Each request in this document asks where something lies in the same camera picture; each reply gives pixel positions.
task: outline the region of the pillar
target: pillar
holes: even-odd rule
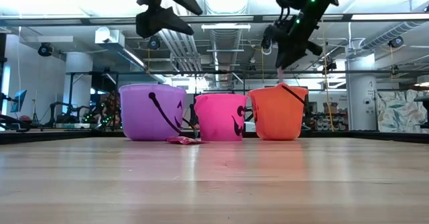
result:
[[[69,72],[89,72],[93,70],[93,58],[86,53],[70,52],[67,53],[66,59],[66,73]],[[92,76],[88,75],[74,75],[73,90],[72,90],[72,104],[74,107],[89,106],[90,90]],[[66,75],[64,82],[64,98],[63,102],[68,103],[70,92],[70,76]],[[63,107],[63,112],[67,111],[67,107]]]
[[[375,70],[375,55],[347,58],[346,70]],[[346,74],[350,130],[377,130],[376,78],[373,73]]]

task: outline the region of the pink bucket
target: pink bucket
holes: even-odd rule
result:
[[[241,141],[247,97],[209,94],[196,97],[195,112],[203,141]]]

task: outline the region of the cardboard box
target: cardboard box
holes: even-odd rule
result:
[[[329,114],[329,108],[328,108],[328,103],[323,103],[323,107],[324,107],[324,112]],[[332,114],[334,113],[338,113],[338,103],[330,103],[330,112]]]

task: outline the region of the ceiling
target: ceiling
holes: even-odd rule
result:
[[[206,1],[197,0],[200,6],[206,12]],[[275,0],[218,0],[219,14],[228,14],[230,8],[234,8],[234,2],[244,1],[247,6],[245,14],[278,14],[279,7],[275,4]],[[331,5],[326,13],[409,13],[420,10],[428,4],[428,0],[339,0],[340,6]],[[145,10],[145,6],[138,6],[134,3],[135,0],[33,0],[31,4],[24,4],[22,0],[0,0],[0,20],[11,18],[50,18],[50,17],[131,17]],[[217,3],[217,0],[210,0],[210,4]],[[163,0],[163,5],[174,6],[171,0]],[[177,14],[187,15],[188,12],[183,8],[177,9]],[[351,40],[357,45],[365,38],[371,38],[385,32],[392,25],[398,22],[336,22],[336,23],[320,23],[320,29],[316,30],[311,38],[318,44],[323,44],[323,38],[328,42],[326,51],[329,52],[336,46],[331,45],[347,45]],[[268,56],[261,57],[261,52],[254,50],[260,48],[261,37],[268,23],[251,23],[250,30],[241,30],[239,45],[236,49],[243,49],[243,52],[238,52],[235,69],[247,70],[252,58],[255,60],[255,67],[258,70],[275,70],[274,62],[277,54],[277,49],[273,48],[272,53]],[[130,71],[129,62],[124,60],[115,51],[104,51],[95,42],[95,31],[99,26],[37,26],[23,27],[21,36],[72,36],[73,41],[63,44],[55,44],[56,50],[63,52],[79,51],[90,52],[94,58],[95,68],[101,69],[111,67],[114,70],[121,72]],[[195,31],[194,41],[198,53],[209,60],[208,64],[203,65],[205,70],[214,70],[215,66],[213,54],[207,52],[213,49],[213,40],[210,37],[210,30],[203,31],[202,24],[191,24]],[[126,44],[133,48],[135,53],[141,59],[169,59],[170,49],[162,42],[162,46],[157,51],[151,51],[150,56],[147,48],[147,41],[140,38],[135,33],[134,25],[110,25],[111,30],[120,30],[126,37]],[[17,33],[17,27],[9,27],[13,33]],[[429,69],[429,42],[427,40],[427,31],[429,23],[425,23],[414,30],[409,31],[402,37],[405,40],[405,46],[395,49],[393,52],[387,45],[376,47],[375,51],[376,68],[389,68],[393,64],[399,64],[401,69]],[[345,50],[342,50],[335,57],[337,60],[345,59]],[[299,60],[290,68],[294,70],[312,70],[318,68],[318,57],[309,55]],[[152,70],[173,70],[173,66],[168,61],[151,62]],[[252,78],[273,78],[274,74],[253,75]],[[405,80],[411,80],[410,75],[403,76]]]

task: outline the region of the bucket handle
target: bucket handle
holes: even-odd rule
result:
[[[161,113],[162,117],[164,118],[164,120],[166,120],[166,122],[168,123],[168,125],[174,129],[174,131],[176,131],[179,134],[182,134],[182,131],[180,131],[176,126],[174,126],[174,124],[168,119],[166,113],[164,113],[164,111],[161,108],[160,102],[158,102],[158,100],[156,99],[156,94],[155,93],[149,93],[149,98],[154,102],[155,107],[158,109],[158,111]],[[185,123],[187,123],[192,130],[194,130],[194,135],[195,138],[197,138],[198,136],[198,132],[196,131],[196,129],[194,128],[194,126],[192,126],[188,120],[186,120],[185,118],[182,118],[183,121]]]
[[[288,87],[282,86],[282,88],[285,89],[285,90],[287,90],[287,92],[289,92],[290,94],[292,94],[292,96],[294,96],[295,98],[297,98],[305,106],[306,102],[304,100],[302,100],[296,93],[294,93]]]

